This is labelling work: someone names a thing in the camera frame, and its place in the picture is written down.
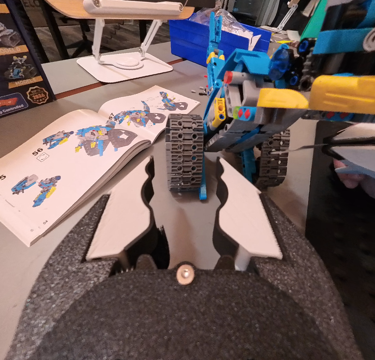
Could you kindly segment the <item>clear plastic parts bags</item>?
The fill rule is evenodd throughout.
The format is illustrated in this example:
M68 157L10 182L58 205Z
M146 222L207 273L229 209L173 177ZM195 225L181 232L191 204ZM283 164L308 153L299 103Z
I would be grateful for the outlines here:
M249 30L247 27L242 26L235 18L232 16L228 11L216 7L216 8L203 8L196 13L194 13L190 20L204 24L209 25L210 22L210 16L214 13L216 17L222 17L222 27L221 29L223 31L226 31L228 33L232 33L237 36L245 37L249 40L247 49L249 51L253 51L256 43L260 39L261 35L257 35L256 33Z

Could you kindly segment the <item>tilted wooden board stand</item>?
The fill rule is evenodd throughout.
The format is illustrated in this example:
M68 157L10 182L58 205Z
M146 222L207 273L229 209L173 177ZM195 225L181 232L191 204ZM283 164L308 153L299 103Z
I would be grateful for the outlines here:
M282 19L282 21L280 22L280 24L276 27L276 29L275 29L276 32L281 32L282 30L284 30L285 25L287 24L287 22L289 21L289 19L292 17L293 13L297 10L298 2L299 1L300 0L290 0L287 3L288 12L284 16L284 18Z

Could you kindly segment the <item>blue grey building-block toy robot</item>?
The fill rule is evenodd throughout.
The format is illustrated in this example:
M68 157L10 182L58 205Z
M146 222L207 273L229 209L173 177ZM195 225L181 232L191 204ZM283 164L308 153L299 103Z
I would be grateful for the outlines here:
M289 127L300 118L374 123L374 0L328 0L318 38L272 54L218 49L222 17L209 22L203 117L171 114L165 130L170 191L207 198L205 152L230 152L259 190L287 174Z

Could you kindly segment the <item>blue storage bin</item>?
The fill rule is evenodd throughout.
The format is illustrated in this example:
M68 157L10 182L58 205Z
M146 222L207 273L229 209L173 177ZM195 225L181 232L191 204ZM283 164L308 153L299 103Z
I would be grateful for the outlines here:
M194 20L170 20L171 53L190 62L207 67L209 25ZM248 32L246 36L222 31L218 49L228 58L236 48L267 53L272 32L250 25L239 24Z

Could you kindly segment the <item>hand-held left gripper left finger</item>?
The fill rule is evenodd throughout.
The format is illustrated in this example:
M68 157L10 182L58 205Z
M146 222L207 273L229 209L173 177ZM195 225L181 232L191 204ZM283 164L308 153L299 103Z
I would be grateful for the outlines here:
M155 249L156 223L150 206L153 178L154 159L148 156L112 188L86 261L115 258L130 269L140 254Z

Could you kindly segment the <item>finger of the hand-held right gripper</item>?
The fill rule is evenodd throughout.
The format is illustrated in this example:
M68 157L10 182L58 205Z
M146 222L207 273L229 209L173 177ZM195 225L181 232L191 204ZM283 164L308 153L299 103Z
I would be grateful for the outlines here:
M328 147L373 147L375 146L375 124L351 124L335 135L324 138L322 144Z
M325 145L322 152L342 161L343 167L335 168L337 174L357 174L375 177L374 145Z

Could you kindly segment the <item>dark blue robot kit box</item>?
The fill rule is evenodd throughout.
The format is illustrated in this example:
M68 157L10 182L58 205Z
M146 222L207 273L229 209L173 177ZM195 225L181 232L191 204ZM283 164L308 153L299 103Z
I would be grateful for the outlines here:
M0 0L0 117L56 100L40 60L46 58L20 0Z

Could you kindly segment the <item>green padded panel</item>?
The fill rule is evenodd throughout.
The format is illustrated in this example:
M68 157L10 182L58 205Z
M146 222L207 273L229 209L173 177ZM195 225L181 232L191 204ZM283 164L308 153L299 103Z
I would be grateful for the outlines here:
M318 38L326 16L327 2L328 0L319 0L313 15L311 16L310 20L307 23L307 26L302 32L300 41L305 38Z

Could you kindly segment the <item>white instruction booklet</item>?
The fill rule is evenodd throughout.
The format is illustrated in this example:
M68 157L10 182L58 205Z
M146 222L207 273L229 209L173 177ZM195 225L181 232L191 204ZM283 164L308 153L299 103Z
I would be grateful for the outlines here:
M155 85L63 115L1 158L1 223L30 247L199 105Z

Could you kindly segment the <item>person's right hand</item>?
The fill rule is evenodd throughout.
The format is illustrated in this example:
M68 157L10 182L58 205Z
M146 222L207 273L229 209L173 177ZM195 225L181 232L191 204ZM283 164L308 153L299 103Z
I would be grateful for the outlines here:
M348 189L360 187L368 196L375 198L375 179L368 175L337 173Z

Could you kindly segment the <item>grey desk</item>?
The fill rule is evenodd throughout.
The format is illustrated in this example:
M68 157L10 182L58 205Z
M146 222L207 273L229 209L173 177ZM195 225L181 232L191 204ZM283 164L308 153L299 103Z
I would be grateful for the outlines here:
M206 68L172 55L170 43L152 45L149 51L165 62L170 60L173 71L135 81L101 84L94 82L94 79L78 66L76 60L43 64L57 100L2 118L1 156L8 154L68 112L77 109L97 112L106 101L139 93L153 85L200 101L201 104L194 112L203 114L207 96L193 94L191 90L198 91L206 85ZM193 193L175 195L167 189L164 137L161 134L151 147L135 156L106 185L30 248L1 224L1 358L8 351L32 285L51 253L97 199L108 193L148 155L154 156L155 166L151 206L157 225L163 225L166 231L171 252L170 267L181 261L190 261L201 269L214 267L219 257L212 245L214 215L219 205L215 194L215 165L219 154L206 155L208 200L201 202Z

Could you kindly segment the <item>wooden table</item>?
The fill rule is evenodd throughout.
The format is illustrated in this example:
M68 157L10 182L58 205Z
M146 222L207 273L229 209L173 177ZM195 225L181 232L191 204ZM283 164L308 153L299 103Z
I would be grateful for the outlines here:
M176 16L161 14L146 15L144 13L91 14L85 11L83 0L45 0L52 8L73 19L110 19L110 20L184 20L193 13L194 7L185 7Z

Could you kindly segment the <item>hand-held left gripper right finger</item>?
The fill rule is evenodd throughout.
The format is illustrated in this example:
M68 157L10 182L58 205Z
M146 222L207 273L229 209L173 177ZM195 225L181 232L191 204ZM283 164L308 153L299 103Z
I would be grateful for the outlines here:
M220 204L214 221L215 250L230 256L239 271L248 270L253 258L282 260L261 192L222 157L216 160L216 177Z

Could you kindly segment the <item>black perforated board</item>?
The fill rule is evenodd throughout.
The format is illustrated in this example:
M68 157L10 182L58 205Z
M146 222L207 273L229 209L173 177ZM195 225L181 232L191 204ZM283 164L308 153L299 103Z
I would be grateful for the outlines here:
M332 158L313 152L306 236L320 255L344 305L375 319L375 205L362 187L349 189Z

